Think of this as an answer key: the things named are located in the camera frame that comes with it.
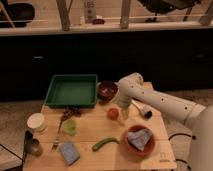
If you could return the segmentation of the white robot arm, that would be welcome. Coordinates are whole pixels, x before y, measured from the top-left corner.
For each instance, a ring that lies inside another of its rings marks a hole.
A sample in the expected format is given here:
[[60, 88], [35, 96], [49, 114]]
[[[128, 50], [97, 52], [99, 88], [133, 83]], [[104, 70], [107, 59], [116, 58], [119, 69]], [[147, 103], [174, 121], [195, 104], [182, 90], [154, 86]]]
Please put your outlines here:
[[143, 85], [143, 77], [132, 73], [117, 82], [117, 105], [128, 108], [135, 98], [167, 114], [192, 131], [188, 165], [191, 171], [213, 171], [213, 105], [204, 106]]

